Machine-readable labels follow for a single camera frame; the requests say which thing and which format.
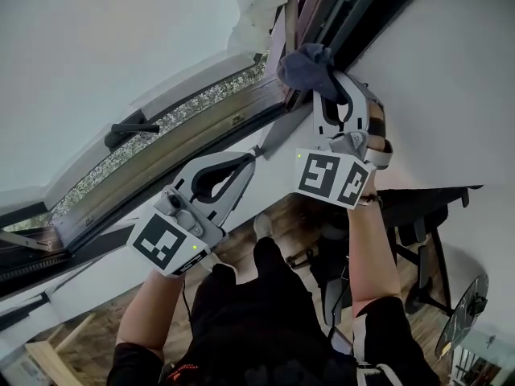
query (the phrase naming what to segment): black handle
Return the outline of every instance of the black handle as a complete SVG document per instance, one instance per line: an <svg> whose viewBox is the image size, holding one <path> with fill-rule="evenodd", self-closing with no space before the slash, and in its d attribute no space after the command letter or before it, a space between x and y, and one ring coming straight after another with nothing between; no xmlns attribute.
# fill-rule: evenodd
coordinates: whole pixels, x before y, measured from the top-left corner
<svg viewBox="0 0 515 386"><path fill-rule="evenodd" d="M159 133L158 125L120 123L111 126L111 133Z"/></svg>

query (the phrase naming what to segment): forearm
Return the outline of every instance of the forearm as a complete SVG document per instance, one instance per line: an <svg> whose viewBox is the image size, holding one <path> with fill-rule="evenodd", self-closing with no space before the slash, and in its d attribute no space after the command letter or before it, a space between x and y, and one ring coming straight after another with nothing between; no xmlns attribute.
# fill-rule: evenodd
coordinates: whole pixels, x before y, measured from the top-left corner
<svg viewBox="0 0 515 386"><path fill-rule="evenodd" d="M375 193L369 187L364 194ZM397 267L378 203L348 211L349 276L354 316L370 302L401 295Z"/></svg>
<svg viewBox="0 0 515 386"><path fill-rule="evenodd" d="M159 353L167 340L183 277L164 277L152 271L120 322L117 344L128 342Z"/></svg>

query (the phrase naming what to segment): wooden floor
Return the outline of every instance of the wooden floor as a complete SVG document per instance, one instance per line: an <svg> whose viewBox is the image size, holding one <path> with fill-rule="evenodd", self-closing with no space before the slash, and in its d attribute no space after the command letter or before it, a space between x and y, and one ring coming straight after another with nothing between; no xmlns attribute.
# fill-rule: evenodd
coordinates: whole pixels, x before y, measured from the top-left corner
<svg viewBox="0 0 515 386"><path fill-rule="evenodd" d="M306 248L315 247L319 237L320 226L328 220L341 218L345 221L341 208L315 201L301 195L289 195L277 202L266 211L274 225L274 238L281 248L284 257L291 256ZM220 244L216 253L220 259L237 267L239 271L238 283L254 279L258 274L253 264L253 246L255 237L252 221L241 225L230 233L229 239ZM431 250L431 276L434 280L433 297L443 302L442 281L436 262L434 250ZM399 257L398 270L402 283L402 296L406 295L417 279L417 269L408 261ZM207 275L200 265L193 267L186 278L186 298L188 304L193 303L196 288ZM306 287L313 293L313 301L319 316L321 327L327 333L328 327L323 324L321 314L320 291L309 268L297 271ZM114 341L117 328L125 308L136 294L138 288L99 306L96 309L97 318L84 330L69 349L60 355L79 374L84 384L105 384L106 376L111 365ZM83 317L73 319L67 323L66 329L73 328ZM425 306L416 315L409 317L413 336L421 345L426 360L433 367L442 382L447 380L450 373L451 361L449 358L437 361L434 355L436 342L443 329L443 317L435 309ZM350 308L342 313L342 323L339 329L352 339L352 316ZM58 343L69 330L63 330L53 342ZM165 356L175 362L186 352L192 335L187 320L187 311L182 298L179 300L167 344Z"/></svg>

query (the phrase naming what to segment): gray cloth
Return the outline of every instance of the gray cloth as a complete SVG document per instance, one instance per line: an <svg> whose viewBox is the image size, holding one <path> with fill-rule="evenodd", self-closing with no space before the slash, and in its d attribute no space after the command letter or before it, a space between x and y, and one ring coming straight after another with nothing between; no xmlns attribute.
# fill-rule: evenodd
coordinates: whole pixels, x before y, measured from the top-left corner
<svg viewBox="0 0 515 386"><path fill-rule="evenodd" d="M341 97L331 69L334 59L329 47L306 43L298 50L285 55L279 62L277 74L281 82L295 90L315 90L330 101Z"/></svg>

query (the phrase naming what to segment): shoe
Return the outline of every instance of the shoe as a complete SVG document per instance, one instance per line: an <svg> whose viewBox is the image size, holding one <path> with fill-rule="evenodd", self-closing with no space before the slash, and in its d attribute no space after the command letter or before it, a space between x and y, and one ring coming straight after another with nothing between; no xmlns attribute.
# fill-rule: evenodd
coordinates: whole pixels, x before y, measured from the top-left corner
<svg viewBox="0 0 515 386"><path fill-rule="evenodd" d="M256 240L263 237L272 237L272 222L270 217L265 213L260 213L254 219L254 231L256 233Z"/></svg>
<svg viewBox="0 0 515 386"><path fill-rule="evenodd" d="M236 277L238 276L238 270L233 265L221 261L215 253L208 254L204 259L200 261L200 264L204 269L208 270L209 272L212 272L212 268L215 267L215 265L224 265L234 270L234 274L236 274Z"/></svg>

